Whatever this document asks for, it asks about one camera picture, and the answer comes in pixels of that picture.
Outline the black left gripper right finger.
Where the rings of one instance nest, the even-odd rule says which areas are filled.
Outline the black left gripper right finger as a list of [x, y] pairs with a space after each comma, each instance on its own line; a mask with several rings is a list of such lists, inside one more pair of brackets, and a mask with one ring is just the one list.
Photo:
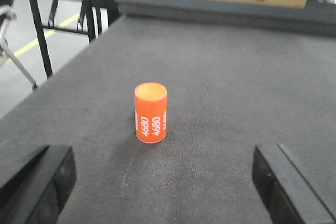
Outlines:
[[273, 223], [335, 223], [335, 214], [285, 145], [255, 146], [251, 176]]

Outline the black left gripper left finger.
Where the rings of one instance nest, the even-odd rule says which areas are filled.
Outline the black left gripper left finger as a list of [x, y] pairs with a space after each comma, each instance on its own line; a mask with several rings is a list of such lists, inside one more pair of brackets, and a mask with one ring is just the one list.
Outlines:
[[56, 223], [75, 183], [72, 146], [35, 149], [1, 169], [1, 223]]

